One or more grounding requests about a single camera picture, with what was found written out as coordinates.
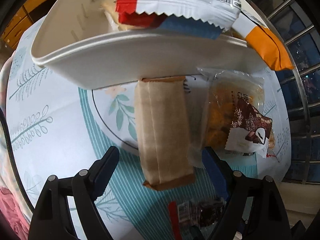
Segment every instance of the drawer handle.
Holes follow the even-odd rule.
[[[22,32],[22,30],[18,30],[15,37],[17,37],[21,32]]]

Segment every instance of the white storage container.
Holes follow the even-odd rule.
[[[267,66],[245,41],[225,35],[214,41],[157,29],[111,33],[100,0],[57,0],[31,56],[84,89],[196,74],[197,67],[251,73]]]

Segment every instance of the table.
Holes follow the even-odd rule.
[[[74,176],[115,145],[120,148],[119,164],[105,193],[96,201],[110,234],[114,239],[174,239],[167,205],[172,200],[215,197],[206,171],[195,169],[196,183],[186,187],[164,192],[143,187],[134,122],[135,83],[83,90],[50,69],[34,65],[30,47],[42,20],[20,40],[7,91],[7,123],[14,158],[31,202],[36,204],[48,176]],[[253,155],[245,162],[243,158],[228,161],[233,169],[247,176],[268,174],[282,179],[291,159],[290,128],[282,91],[273,71],[264,69],[255,76],[265,81],[263,114],[273,118],[276,157],[263,159]],[[195,80],[196,77],[187,77],[187,85],[192,88]],[[73,198],[68,200],[78,237],[86,239]],[[203,233],[206,236],[210,231],[208,228]]]

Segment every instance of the beige snack package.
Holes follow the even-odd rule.
[[[138,81],[134,95],[141,167],[154,190],[180,187],[195,181],[188,162],[190,135],[185,105],[185,77]]]
[[[115,30],[115,28],[118,28],[119,31],[141,29],[141,27],[119,23],[118,13],[116,12],[116,0],[102,0],[101,7],[104,9],[105,15],[113,30]]]

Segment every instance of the metal screw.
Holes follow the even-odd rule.
[[[88,170],[81,170],[81,171],[79,171],[79,175],[80,176],[85,176],[85,175],[87,175],[88,174]]]
[[[50,175],[48,181],[54,181],[56,179],[55,175]]]
[[[272,178],[271,176],[268,176],[268,175],[267,175],[267,176],[266,176],[266,181],[267,181],[267,182],[272,182],[272,181],[273,181],[273,178]]]
[[[242,173],[240,172],[240,171],[234,171],[233,172],[233,175],[235,176],[235,177],[241,177],[242,176]]]

